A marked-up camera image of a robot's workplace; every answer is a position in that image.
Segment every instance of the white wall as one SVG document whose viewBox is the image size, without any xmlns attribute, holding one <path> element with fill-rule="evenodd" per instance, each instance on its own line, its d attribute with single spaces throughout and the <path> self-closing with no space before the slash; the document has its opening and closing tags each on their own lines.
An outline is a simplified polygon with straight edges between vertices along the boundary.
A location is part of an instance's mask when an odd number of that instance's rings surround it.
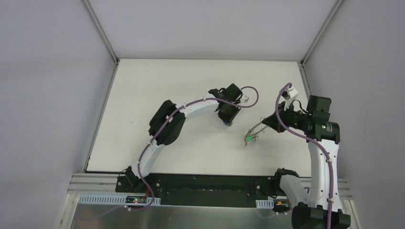
<svg viewBox="0 0 405 229">
<path fill-rule="evenodd" d="M 54 228 L 113 62 L 80 1 L 0 3 L 0 228 Z"/>
<path fill-rule="evenodd" d="M 91 0 L 120 58 L 301 60 L 335 0 Z"/>
<path fill-rule="evenodd" d="M 405 1 L 347 0 L 307 64 L 341 126 L 339 173 L 363 228 L 405 225 Z"/>
</svg>

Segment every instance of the table top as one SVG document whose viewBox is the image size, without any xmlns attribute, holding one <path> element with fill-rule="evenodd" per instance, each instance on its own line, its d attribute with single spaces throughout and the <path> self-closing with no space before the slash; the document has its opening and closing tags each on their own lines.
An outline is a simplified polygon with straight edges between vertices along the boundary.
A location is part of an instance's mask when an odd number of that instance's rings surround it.
<svg viewBox="0 0 405 229">
<path fill-rule="evenodd" d="M 186 121 L 179 138 L 161 152 L 151 172 L 268 176 L 285 167 L 310 177 L 304 139 L 267 129 L 255 143 L 244 144 L 248 129 L 274 113 L 278 91 L 288 82 L 306 107 L 296 62 L 122 59 L 87 170 L 119 172 L 136 161 L 149 138 L 149 121 L 165 100 L 183 103 L 235 83 L 239 88 L 255 87 L 260 94 L 257 105 L 242 109 L 231 127 L 216 113 Z M 253 103 L 255 92 L 243 92 Z"/>
</svg>

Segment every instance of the white table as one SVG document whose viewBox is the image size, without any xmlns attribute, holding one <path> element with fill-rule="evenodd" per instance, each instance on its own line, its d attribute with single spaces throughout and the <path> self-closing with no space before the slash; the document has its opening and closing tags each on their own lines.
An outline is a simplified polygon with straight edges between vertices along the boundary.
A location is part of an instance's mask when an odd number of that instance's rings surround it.
<svg viewBox="0 0 405 229">
<path fill-rule="evenodd" d="M 231 127 L 216 113 L 186 121 L 180 137 L 162 151 L 152 172 L 259 176 L 285 167 L 310 177 L 305 140 L 267 129 L 256 143 L 245 147 L 243 141 L 249 128 L 274 112 L 278 91 L 287 82 L 300 92 L 298 99 L 306 107 L 296 62 L 123 59 L 87 170 L 119 172 L 137 160 L 149 137 L 149 121 L 165 100 L 182 103 L 235 83 L 256 87 L 258 104 L 242 109 Z M 255 100 L 253 90 L 243 92 L 251 103 Z"/>
</svg>

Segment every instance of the green object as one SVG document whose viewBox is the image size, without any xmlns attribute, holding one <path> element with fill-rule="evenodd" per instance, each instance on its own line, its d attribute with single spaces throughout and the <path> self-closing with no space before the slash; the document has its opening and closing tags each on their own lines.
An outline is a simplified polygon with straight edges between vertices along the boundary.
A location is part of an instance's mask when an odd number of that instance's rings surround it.
<svg viewBox="0 0 405 229">
<path fill-rule="evenodd" d="M 247 141 L 247 142 L 252 141 L 252 139 L 253 139 L 253 136 L 251 136 L 251 135 L 248 135 L 248 136 L 246 137 L 246 141 Z"/>
</svg>

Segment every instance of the metal sheet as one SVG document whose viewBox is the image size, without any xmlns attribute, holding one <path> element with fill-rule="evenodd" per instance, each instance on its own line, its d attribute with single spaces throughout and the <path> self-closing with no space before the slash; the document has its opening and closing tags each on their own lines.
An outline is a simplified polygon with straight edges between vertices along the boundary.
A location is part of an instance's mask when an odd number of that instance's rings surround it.
<svg viewBox="0 0 405 229">
<path fill-rule="evenodd" d="M 79 204 L 71 229 L 291 229 L 291 214 L 276 215 L 270 209 L 213 207 L 151 207 L 140 212 L 128 212 L 124 207 L 113 210 L 111 205 Z"/>
</svg>

